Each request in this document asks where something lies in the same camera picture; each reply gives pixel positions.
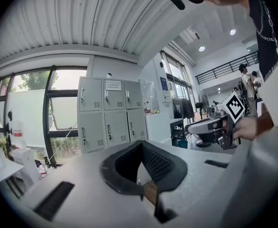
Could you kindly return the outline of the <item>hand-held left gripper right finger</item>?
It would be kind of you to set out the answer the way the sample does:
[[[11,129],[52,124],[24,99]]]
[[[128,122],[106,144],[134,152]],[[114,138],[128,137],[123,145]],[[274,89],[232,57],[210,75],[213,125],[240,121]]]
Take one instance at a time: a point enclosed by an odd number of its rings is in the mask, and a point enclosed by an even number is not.
[[[142,164],[158,192],[175,190],[187,175],[187,164],[180,157],[147,141],[141,142]]]

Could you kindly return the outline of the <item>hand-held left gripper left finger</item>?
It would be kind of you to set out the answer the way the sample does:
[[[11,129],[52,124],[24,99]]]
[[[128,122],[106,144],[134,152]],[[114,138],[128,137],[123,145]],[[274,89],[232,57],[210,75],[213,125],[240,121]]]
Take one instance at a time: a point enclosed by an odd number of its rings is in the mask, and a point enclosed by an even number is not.
[[[101,176],[118,194],[142,196],[144,188],[137,184],[138,169],[142,160],[142,142],[136,141],[107,157],[100,166]]]

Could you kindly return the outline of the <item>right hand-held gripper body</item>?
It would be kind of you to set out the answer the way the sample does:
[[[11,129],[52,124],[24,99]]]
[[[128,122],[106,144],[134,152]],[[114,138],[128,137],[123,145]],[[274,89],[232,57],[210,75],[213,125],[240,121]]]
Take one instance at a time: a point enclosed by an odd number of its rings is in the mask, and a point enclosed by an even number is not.
[[[207,108],[207,117],[185,127],[191,135],[197,135],[198,147],[218,144],[223,150],[234,149],[241,143],[233,139],[237,121],[244,116],[245,107],[236,93],[226,96],[218,105]]]

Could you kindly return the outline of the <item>person's right hand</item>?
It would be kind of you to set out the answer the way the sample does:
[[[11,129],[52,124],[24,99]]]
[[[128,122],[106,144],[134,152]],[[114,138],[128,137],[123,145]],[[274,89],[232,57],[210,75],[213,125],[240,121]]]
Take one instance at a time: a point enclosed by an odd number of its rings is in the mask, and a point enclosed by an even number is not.
[[[258,118],[243,117],[235,125],[233,139],[238,138],[252,141],[258,133]]]

